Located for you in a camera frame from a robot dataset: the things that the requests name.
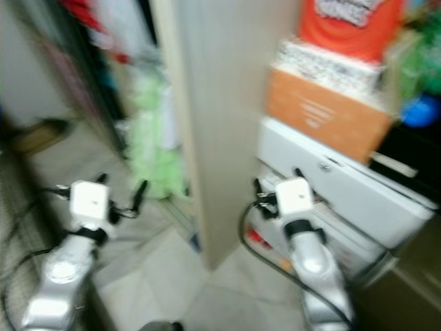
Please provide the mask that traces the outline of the blue ball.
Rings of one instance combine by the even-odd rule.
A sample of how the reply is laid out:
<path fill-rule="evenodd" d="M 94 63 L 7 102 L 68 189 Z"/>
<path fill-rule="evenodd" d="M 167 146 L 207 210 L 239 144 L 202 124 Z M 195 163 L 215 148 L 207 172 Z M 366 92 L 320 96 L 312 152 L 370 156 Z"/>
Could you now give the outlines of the blue ball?
<path fill-rule="evenodd" d="M 432 94 L 405 103 L 401 110 L 400 123 L 412 129 L 425 129 L 441 121 L 441 99 Z"/>

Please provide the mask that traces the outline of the white plastic drawer unit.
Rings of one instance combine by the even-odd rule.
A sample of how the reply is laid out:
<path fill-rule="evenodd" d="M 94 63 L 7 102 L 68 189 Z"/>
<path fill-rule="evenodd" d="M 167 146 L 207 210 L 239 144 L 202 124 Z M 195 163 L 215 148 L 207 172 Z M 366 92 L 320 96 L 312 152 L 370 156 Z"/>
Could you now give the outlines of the white plastic drawer unit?
<path fill-rule="evenodd" d="M 268 192 L 294 177 L 296 168 L 302 171 L 322 199 L 315 224 L 348 277 L 402 245 L 438 210 L 421 194 L 269 117 L 260 123 L 256 158 L 264 164 L 258 179 Z"/>

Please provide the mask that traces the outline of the light green fluffy cloth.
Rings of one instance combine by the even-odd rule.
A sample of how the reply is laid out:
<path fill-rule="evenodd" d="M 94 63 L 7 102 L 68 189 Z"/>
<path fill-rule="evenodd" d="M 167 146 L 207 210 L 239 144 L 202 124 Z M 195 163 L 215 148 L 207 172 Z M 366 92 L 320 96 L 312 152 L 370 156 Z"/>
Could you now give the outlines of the light green fluffy cloth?
<path fill-rule="evenodd" d="M 126 97 L 134 110 L 129 120 L 126 157 L 134 188 L 146 181 L 151 199 L 185 198 L 188 179 L 174 120 L 172 86 L 163 73 L 135 76 Z"/>

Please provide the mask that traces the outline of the green plastic bag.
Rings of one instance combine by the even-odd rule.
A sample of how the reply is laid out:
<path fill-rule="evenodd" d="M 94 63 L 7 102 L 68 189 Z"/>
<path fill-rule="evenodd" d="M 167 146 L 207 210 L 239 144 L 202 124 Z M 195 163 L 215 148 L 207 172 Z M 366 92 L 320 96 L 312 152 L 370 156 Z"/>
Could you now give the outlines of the green plastic bag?
<path fill-rule="evenodd" d="M 405 26 L 418 41 L 399 69 L 400 96 L 405 100 L 420 94 L 441 97 L 441 7 L 426 10 Z"/>

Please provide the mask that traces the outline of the light wooden wardrobe panel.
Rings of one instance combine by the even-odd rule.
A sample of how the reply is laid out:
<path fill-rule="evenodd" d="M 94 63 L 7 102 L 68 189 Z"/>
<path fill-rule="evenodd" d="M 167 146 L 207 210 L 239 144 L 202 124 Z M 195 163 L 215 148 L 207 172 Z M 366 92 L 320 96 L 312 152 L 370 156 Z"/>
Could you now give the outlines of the light wooden wardrobe panel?
<path fill-rule="evenodd" d="M 172 86 L 201 259 L 217 267 L 238 246 L 252 201 L 260 120 L 278 42 L 302 0 L 150 0 Z"/>

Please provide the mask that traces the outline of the white patterned box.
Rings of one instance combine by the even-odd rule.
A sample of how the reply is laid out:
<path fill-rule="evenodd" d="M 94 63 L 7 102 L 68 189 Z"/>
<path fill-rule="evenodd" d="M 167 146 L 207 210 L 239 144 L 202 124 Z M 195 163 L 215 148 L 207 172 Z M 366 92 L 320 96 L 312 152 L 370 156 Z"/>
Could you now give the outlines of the white patterned box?
<path fill-rule="evenodd" d="M 299 40 L 278 45 L 277 66 L 339 92 L 365 97 L 378 86 L 383 67 L 343 56 Z"/>

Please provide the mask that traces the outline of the orange cardboard box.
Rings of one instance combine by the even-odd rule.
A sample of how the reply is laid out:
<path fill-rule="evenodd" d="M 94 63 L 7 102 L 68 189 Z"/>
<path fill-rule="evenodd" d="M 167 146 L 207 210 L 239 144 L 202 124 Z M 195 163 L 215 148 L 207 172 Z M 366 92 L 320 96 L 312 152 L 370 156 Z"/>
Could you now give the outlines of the orange cardboard box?
<path fill-rule="evenodd" d="M 267 114 L 359 163 L 371 160 L 393 123 L 375 102 L 276 66 L 269 74 Z"/>

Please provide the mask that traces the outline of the red snack bag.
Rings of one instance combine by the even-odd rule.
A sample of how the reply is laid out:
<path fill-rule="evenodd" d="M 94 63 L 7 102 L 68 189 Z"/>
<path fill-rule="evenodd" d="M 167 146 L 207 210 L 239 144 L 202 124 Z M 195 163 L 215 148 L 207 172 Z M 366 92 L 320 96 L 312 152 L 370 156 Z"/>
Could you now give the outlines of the red snack bag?
<path fill-rule="evenodd" d="M 302 0 L 297 36 L 341 56 L 380 62 L 404 8 L 405 0 Z"/>

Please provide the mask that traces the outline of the brown slipper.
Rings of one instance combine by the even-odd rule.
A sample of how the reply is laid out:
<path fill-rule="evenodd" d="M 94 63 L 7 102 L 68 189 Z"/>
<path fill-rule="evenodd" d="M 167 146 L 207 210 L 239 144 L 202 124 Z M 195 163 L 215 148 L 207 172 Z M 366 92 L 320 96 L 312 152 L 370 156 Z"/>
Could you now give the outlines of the brown slipper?
<path fill-rule="evenodd" d="M 33 155 L 63 141 L 72 131 L 73 124 L 65 119 L 42 119 L 33 126 L 20 130 L 12 141 L 15 151 Z"/>

